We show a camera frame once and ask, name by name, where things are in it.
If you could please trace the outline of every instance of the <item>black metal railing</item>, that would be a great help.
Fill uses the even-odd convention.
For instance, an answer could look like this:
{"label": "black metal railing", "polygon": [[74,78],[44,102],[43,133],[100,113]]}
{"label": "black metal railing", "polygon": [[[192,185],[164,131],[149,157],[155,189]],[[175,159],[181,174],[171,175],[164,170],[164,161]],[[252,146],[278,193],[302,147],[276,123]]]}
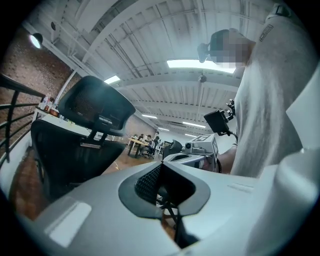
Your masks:
{"label": "black metal railing", "polygon": [[19,93],[24,93],[24,94],[40,97],[41,98],[41,102],[43,101],[45,95],[40,93],[40,92],[38,92],[38,91],[36,91],[36,90],[30,89],[29,87],[27,87],[27,86],[25,86],[25,85],[23,85],[21,83],[18,83],[18,82],[10,79],[9,77],[7,77],[7,76],[5,76],[3,74],[0,74],[0,87],[7,88],[7,89],[10,89],[10,90],[14,91],[14,94],[12,96],[10,104],[0,104],[0,111],[8,109],[6,121],[4,121],[3,123],[0,123],[0,130],[5,128],[4,139],[0,141],[0,148],[3,145],[5,147],[5,152],[4,152],[3,156],[0,155],[0,158],[1,158],[0,159],[0,167],[1,167],[5,160],[8,163],[10,162],[10,152],[11,152],[11,150],[30,131],[30,129],[25,131],[11,145],[10,145],[10,138],[12,138],[18,132],[20,132],[23,128],[25,128],[26,126],[31,124],[32,120],[26,122],[22,126],[18,127],[15,131],[10,133],[11,124],[16,122],[16,121],[18,121],[18,120],[21,120],[23,118],[29,117],[29,116],[31,116],[31,115],[33,115],[35,113],[34,111],[32,111],[32,112],[26,113],[24,115],[21,115],[21,116],[19,116],[17,118],[12,119],[15,108],[37,106],[39,104],[39,103],[16,104],[18,96],[19,96]]}

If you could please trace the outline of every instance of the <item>gray t-shirt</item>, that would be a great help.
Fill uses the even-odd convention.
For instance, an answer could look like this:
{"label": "gray t-shirt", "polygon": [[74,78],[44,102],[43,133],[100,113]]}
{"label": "gray t-shirt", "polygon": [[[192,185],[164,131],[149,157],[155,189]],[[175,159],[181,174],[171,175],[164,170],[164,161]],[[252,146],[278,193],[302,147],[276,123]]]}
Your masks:
{"label": "gray t-shirt", "polygon": [[232,175],[259,177],[265,166],[302,148],[286,110],[318,61],[302,25],[283,16],[266,20],[235,97],[238,142]]}

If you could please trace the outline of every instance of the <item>round lamp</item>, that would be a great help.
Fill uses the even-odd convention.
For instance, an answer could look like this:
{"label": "round lamp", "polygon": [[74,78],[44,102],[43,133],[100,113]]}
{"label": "round lamp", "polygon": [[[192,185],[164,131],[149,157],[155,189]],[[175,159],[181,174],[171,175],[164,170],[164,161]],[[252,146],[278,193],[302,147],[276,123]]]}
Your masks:
{"label": "round lamp", "polygon": [[40,34],[40,33],[34,33],[34,34],[31,34],[31,35],[30,35],[30,40],[31,40],[31,43],[32,43],[35,47],[37,47],[38,49],[40,49],[44,38],[43,38],[42,34]]}

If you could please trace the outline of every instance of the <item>wooden table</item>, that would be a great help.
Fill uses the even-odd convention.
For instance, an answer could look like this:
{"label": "wooden table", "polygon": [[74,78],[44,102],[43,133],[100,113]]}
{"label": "wooden table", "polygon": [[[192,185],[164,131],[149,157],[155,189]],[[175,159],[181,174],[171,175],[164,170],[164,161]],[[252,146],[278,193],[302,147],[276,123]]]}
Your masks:
{"label": "wooden table", "polygon": [[141,145],[143,145],[143,146],[148,146],[149,145],[149,143],[145,143],[145,142],[142,142],[142,141],[134,139],[134,138],[130,138],[130,141],[133,142],[133,143],[130,143],[128,156],[130,156],[130,152],[131,152],[132,147],[134,146],[134,143],[138,144],[138,148],[136,149],[136,152],[135,152],[135,158],[138,158],[139,150],[140,150]]}

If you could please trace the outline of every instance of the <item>wooden floor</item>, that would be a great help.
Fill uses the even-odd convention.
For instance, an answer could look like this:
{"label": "wooden floor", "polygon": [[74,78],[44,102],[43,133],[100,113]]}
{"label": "wooden floor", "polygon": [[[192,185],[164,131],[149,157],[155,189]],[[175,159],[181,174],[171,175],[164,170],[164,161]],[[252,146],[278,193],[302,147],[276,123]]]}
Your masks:
{"label": "wooden floor", "polygon": [[[132,166],[160,160],[161,158],[157,157],[157,155],[155,156],[155,159],[148,159],[145,157],[134,158],[128,156],[128,149],[125,149],[116,159],[116,163],[109,166],[103,174],[121,172],[121,170]],[[50,204],[42,191],[42,184],[37,174],[34,151],[32,149],[29,149],[26,152],[24,160],[17,169],[12,182],[9,200],[18,214],[24,215],[30,220],[35,220]],[[162,226],[173,239],[175,236],[174,229],[171,228],[165,220],[162,220]]]}

